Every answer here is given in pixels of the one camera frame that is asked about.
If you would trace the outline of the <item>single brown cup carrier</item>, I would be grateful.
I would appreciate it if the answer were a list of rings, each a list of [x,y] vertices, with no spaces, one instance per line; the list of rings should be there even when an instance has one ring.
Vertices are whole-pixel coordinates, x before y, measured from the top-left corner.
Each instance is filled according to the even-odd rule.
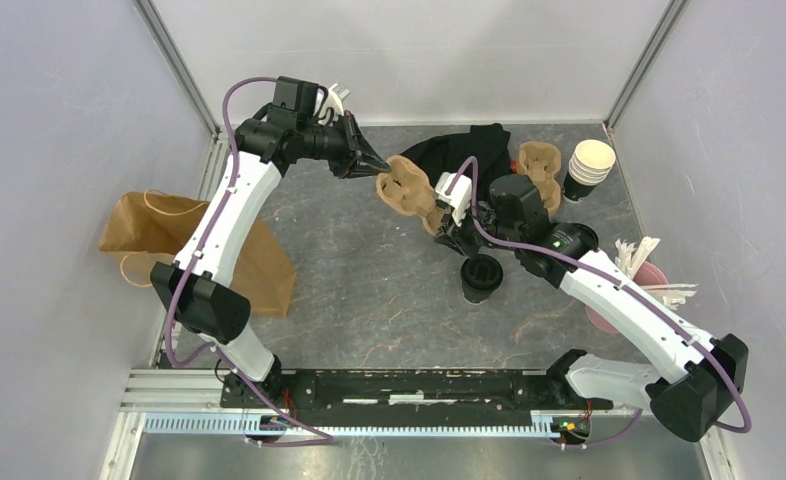
[[[387,164],[390,171],[376,178],[378,197],[401,215],[427,220],[435,210],[436,194],[426,173],[402,155],[389,157]]]

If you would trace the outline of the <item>stack of white paper cups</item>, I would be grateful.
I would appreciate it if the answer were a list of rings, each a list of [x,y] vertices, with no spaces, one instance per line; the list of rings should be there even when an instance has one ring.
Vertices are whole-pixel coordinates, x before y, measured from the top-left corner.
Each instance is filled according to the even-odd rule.
[[[564,198],[579,202],[589,196],[608,176],[616,159],[608,143],[594,139],[579,142],[568,162],[562,187]]]

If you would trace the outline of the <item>brown paper bag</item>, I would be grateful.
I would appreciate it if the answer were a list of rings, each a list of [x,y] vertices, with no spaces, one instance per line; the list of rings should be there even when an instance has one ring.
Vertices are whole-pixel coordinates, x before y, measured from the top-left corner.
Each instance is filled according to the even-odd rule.
[[[151,285],[156,262],[171,263],[192,237],[209,203],[157,190],[128,192],[114,207],[98,250],[118,262],[131,285]],[[265,222],[258,218],[240,251],[231,289],[251,302],[257,316],[284,318],[297,273]]]

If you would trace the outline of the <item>stack of black lids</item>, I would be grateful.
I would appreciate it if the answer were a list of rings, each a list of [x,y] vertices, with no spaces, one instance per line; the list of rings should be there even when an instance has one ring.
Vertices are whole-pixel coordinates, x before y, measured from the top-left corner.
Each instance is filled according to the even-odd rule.
[[[582,223],[572,223],[571,226],[576,231],[579,242],[588,250],[599,249],[599,236],[591,227]]]

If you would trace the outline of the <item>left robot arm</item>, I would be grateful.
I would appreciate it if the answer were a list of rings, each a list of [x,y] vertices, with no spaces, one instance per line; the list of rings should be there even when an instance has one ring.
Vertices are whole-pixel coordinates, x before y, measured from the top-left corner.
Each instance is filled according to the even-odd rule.
[[[271,101],[238,125],[226,125],[230,157],[217,192],[174,259],[156,262],[150,281],[166,309],[164,340],[175,325],[222,355],[259,407],[283,394],[280,362],[249,324],[250,300],[233,290],[237,262],[268,197],[300,160],[327,163],[340,179],[389,172],[386,161],[345,109],[348,89],[286,76],[270,78]]]

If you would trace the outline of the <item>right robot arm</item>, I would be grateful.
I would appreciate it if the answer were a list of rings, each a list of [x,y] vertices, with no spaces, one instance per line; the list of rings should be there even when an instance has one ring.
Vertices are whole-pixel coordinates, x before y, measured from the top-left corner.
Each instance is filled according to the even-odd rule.
[[[469,260],[481,249],[510,251],[530,274],[582,302],[645,357],[609,361],[571,350],[549,369],[549,400],[571,408],[583,398],[651,412],[675,436],[699,441],[712,427],[747,433],[752,419],[742,396],[749,350],[733,334],[715,336],[683,319],[622,273],[580,223],[549,218],[535,185],[511,174],[475,198],[476,180],[444,173],[435,187],[443,214],[436,242]]]

